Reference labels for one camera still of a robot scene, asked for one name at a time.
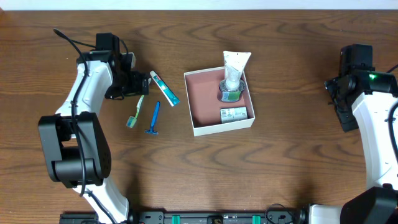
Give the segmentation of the green white toothbrush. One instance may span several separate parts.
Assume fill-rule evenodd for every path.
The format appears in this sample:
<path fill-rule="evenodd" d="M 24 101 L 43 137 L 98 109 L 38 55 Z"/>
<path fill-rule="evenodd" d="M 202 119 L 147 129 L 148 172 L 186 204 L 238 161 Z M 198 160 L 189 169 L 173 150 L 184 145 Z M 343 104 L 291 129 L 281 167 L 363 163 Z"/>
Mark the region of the green white toothbrush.
<path fill-rule="evenodd" d="M 149 94 L 149 85 L 151 83 L 152 79 L 148 78 L 145 82 L 144 82 L 144 87 L 143 87 L 143 93 L 141 93 L 140 98 L 137 102 L 136 105 L 136 113 L 134 116 L 130 116 L 127 120 L 126 126 L 128 128 L 133 128 L 135 126 L 135 124 L 137 123 L 137 118 L 139 116 L 139 112 L 141 110 L 141 105 L 144 101 L 144 96 Z"/>

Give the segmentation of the blue disposable razor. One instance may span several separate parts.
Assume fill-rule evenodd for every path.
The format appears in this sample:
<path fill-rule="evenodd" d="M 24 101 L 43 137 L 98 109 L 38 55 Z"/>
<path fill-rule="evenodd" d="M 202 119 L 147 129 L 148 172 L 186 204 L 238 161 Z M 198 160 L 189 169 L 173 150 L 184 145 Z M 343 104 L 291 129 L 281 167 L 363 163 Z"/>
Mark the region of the blue disposable razor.
<path fill-rule="evenodd" d="M 157 122 L 157 117 L 158 117 L 158 114 L 159 114 L 159 110 L 160 110 L 160 102 L 158 101 L 156 103 L 156 105 L 155 105 L 155 109 L 154 109 L 154 113 L 153 113 L 153 116 L 152 116 L 152 121 L 151 121 L 151 124 L 150 124 L 150 128 L 145 130 L 146 134 L 158 135 L 158 132 L 155 131 L 154 128 L 155 128 L 155 124 Z"/>

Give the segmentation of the green white toothpaste tube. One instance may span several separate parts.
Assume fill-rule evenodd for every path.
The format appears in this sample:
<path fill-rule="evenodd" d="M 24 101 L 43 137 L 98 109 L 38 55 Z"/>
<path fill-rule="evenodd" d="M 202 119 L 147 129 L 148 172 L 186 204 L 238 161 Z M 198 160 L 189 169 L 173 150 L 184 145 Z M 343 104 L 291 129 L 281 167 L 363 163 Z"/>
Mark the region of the green white toothpaste tube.
<path fill-rule="evenodd" d="M 151 71 L 150 75 L 152 79 L 155 81 L 155 84 L 159 87 L 161 92 L 166 97 L 171 107 L 180 103 L 180 100 L 177 98 L 177 96 L 173 93 L 173 91 L 167 86 L 167 84 L 163 81 L 163 79 L 160 78 L 160 76 L 155 71 Z"/>

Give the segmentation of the small green white box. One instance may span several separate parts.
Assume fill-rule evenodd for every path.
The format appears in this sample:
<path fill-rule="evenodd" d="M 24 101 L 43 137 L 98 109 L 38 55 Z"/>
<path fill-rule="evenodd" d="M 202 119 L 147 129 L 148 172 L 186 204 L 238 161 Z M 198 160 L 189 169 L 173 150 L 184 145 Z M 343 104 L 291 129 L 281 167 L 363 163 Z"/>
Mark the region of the small green white box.
<path fill-rule="evenodd" d="M 248 119 L 248 113 L 245 106 L 220 109 L 220 116 L 222 123 L 231 123 Z"/>

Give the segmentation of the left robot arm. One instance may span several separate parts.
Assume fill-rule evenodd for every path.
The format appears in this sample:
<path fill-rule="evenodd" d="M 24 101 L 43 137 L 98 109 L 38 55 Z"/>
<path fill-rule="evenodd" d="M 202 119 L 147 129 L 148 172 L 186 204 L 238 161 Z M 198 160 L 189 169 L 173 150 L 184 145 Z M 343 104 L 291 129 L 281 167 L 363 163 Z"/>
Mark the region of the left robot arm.
<path fill-rule="evenodd" d="M 98 119 L 105 99 L 123 100 L 149 93 L 151 77 L 135 71 L 132 52 L 112 33 L 98 33 L 89 52 L 79 52 L 77 76 L 61 107 L 38 123 L 49 177 L 73 189 L 93 213 L 65 212 L 60 223 L 138 223 L 139 216 L 116 187 L 111 151 Z"/>

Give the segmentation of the white cardboard box pink interior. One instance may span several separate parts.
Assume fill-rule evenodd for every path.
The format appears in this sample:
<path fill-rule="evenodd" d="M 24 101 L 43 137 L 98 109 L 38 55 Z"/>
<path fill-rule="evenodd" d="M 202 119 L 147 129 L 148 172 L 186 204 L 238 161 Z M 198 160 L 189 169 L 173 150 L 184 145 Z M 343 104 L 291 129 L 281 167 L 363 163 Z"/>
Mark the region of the white cardboard box pink interior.
<path fill-rule="evenodd" d="M 249 89 L 246 88 L 239 101 L 220 101 L 220 81 L 224 79 L 224 68 L 215 67 L 184 73 L 187 101 L 192 121 L 193 135 L 221 133 L 250 128 L 256 118 Z M 221 122 L 221 110 L 245 107 L 248 118 L 230 123 Z"/>

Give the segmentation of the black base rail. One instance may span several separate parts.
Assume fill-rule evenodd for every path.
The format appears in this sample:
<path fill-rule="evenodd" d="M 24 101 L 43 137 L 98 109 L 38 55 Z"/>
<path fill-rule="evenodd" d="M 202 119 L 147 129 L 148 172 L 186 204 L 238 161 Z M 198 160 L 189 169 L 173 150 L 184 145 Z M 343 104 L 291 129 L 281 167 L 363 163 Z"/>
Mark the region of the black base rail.
<path fill-rule="evenodd" d="M 141 212 L 128 215 L 123 223 L 141 224 L 304 224 L 308 223 L 308 212 L 304 209 L 271 208 L 265 212 L 235 213 L 171 213 Z"/>

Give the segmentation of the clear blue soap pump bottle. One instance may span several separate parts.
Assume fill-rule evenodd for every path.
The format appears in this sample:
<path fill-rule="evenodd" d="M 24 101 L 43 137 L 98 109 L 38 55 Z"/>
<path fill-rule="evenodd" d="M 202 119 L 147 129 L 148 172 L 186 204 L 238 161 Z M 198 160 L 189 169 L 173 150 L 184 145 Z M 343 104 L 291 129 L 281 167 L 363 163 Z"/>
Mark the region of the clear blue soap pump bottle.
<path fill-rule="evenodd" d="M 220 81 L 218 99 L 225 103 L 234 103 L 240 100 L 241 94 L 246 88 L 246 83 L 243 80 L 236 80 L 235 82 L 228 79 Z"/>

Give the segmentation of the white lotion tube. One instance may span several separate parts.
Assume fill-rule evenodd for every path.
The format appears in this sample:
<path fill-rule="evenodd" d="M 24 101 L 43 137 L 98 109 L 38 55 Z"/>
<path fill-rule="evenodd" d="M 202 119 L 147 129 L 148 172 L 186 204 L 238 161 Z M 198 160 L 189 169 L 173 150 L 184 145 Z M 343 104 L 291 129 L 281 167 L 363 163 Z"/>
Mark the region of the white lotion tube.
<path fill-rule="evenodd" d="M 243 70 L 251 56 L 250 52 L 224 51 L 225 79 L 236 82 L 241 78 Z"/>

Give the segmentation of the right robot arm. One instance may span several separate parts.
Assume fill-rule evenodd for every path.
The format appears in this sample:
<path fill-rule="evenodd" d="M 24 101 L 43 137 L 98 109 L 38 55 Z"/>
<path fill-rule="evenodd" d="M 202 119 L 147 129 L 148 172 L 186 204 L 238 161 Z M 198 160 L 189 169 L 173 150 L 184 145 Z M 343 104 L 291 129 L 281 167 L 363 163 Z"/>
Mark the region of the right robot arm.
<path fill-rule="evenodd" d="M 397 79 L 378 72 L 373 48 L 352 44 L 340 52 L 338 76 L 325 82 L 344 132 L 358 129 L 366 190 L 341 207 L 313 204 L 307 223 L 397 223 Z"/>

